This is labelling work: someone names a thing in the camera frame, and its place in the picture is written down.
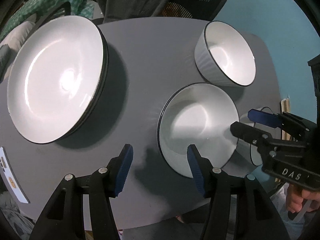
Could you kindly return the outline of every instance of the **sticker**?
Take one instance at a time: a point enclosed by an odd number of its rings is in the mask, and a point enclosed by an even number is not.
[[[1,168],[4,173],[4,176],[6,177],[13,193],[16,195],[17,199],[21,203],[30,203],[30,201],[27,199],[23,191],[21,190],[19,184],[17,183],[17,180],[15,179],[15,176],[11,170],[10,164],[8,162],[6,153],[4,151],[4,148],[0,147],[0,163]]]

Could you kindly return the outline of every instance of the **green checkered cloth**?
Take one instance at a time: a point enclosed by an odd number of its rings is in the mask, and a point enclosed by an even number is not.
[[[2,41],[10,31],[24,22],[32,14],[36,13],[37,17],[41,17],[52,7],[66,1],[69,1],[71,4],[72,15],[81,15],[89,19],[93,18],[94,5],[90,0],[28,0],[15,12],[4,26],[0,35],[0,41]]]

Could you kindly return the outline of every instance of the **teal wall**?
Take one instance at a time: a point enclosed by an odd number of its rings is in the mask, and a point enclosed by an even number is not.
[[[307,62],[320,53],[320,38],[293,0],[227,0],[215,20],[259,36],[267,45],[280,95],[291,112],[316,122],[316,98]]]

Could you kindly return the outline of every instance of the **white plate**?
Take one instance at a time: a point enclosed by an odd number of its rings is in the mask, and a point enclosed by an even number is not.
[[[164,107],[158,124],[158,144],[166,162],[192,178],[187,148],[195,144],[202,157],[221,168],[232,156],[238,138],[230,125],[239,121],[231,98],[222,89],[195,83],[176,92]]]
[[[215,85],[249,86],[256,76],[248,43],[224,22],[206,25],[195,48],[195,61],[200,73]]]
[[[103,59],[102,37],[90,20],[64,16],[40,27],[9,76],[8,110],[18,132],[39,144],[68,133],[96,93]]]

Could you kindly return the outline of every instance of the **screw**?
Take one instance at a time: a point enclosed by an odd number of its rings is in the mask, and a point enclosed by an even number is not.
[[[269,155],[270,155],[271,157],[275,157],[277,154],[276,154],[275,151],[270,151],[270,152],[269,152]]]
[[[221,173],[221,169],[220,169],[220,168],[213,168],[212,171],[213,171],[215,174]]]
[[[106,167],[102,167],[99,169],[99,173],[103,174],[106,173],[108,171],[108,169]]]
[[[66,176],[64,176],[65,180],[71,180],[73,178],[72,174],[67,174]]]
[[[247,179],[248,179],[248,180],[255,180],[256,177],[253,176],[252,174],[248,174],[248,175],[247,175]]]

